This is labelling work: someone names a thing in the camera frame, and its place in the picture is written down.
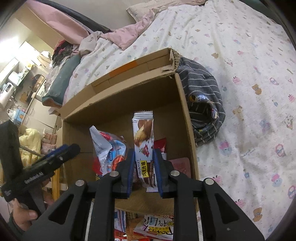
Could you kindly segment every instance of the white bedsheet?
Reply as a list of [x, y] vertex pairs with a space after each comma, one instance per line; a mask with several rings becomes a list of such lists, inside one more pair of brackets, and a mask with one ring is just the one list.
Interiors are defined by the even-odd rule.
[[197, 148], [200, 178], [214, 177], [265, 238], [295, 197], [296, 52], [280, 25], [244, 3], [161, 12], [128, 49], [99, 39], [73, 73], [66, 99], [107, 72], [172, 47], [217, 79], [226, 119]]

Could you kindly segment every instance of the yellow cloth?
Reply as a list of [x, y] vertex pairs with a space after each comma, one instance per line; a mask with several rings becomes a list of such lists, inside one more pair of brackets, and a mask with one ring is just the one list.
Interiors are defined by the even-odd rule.
[[[25, 146], [37, 153], [40, 153], [41, 136], [39, 131], [37, 131], [36, 129], [31, 129], [31, 128], [26, 129], [24, 135], [19, 137], [19, 140], [22, 146]], [[32, 165], [38, 159], [36, 155], [32, 155], [32, 161], [29, 163], [29, 155], [30, 155], [29, 152], [22, 150], [21, 158], [22, 158], [22, 164], [24, 167]]]

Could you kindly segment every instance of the chocolate wafer package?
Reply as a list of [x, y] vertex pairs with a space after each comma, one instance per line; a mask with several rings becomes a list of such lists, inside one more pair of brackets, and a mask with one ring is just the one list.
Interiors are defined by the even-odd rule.
[[153, 112], [136, 112], [132, 119], [135, 159], [138, 176], [143, 187], [156, 187], [152, 159], [154, 145]]

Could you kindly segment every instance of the cardboard box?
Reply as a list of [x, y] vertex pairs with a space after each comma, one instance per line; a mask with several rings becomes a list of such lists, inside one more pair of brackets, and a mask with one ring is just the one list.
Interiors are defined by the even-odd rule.
[[[191, 176], [199, 178], [187, 102], [180, 77], [175, 73], [179, 58], [179, 54], [171, 49], [152, 53], [136, 63], [130, 62], [127, 64], [129, 68], [125, 65], [112, 71], [108, 78], [103, 76], [91, 87], [86, 87], [88, 90], [82, 91], [86, 95], [93, 94], [83, 96], [78, 93], [72, 99], [68, 105], [70, 111], [63, 110], [64, 114], [69, 114], [62, 124], [62, 142], [79, 144], [81, 153], [65, 163], [69, 185], [80, 178], [95, 180], [89, 127], [95, 125], [98, 130], [122, 135], [133, 148], [132, 117], [135, 111], [141, 110], [153, 110], [155, 140], [166, 137], [167, 159], [189, 158]], [[101, 90], [96, 88], [106, 82], [115, 84]], [[132, 192], [128, 200], [117, 199], [115, 207], [142, 214], [172, 214], [173, 199], [161, 199], [158, 193], [146, 193], [142, 188]]]

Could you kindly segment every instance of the striped towel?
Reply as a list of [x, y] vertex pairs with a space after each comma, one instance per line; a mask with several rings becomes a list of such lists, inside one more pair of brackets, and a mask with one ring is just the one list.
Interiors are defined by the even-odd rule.
[[213, 140], [225, 111], [216, 79], [199, 63], [182, 57], [177, 69], [187, 99], [196, 145]]

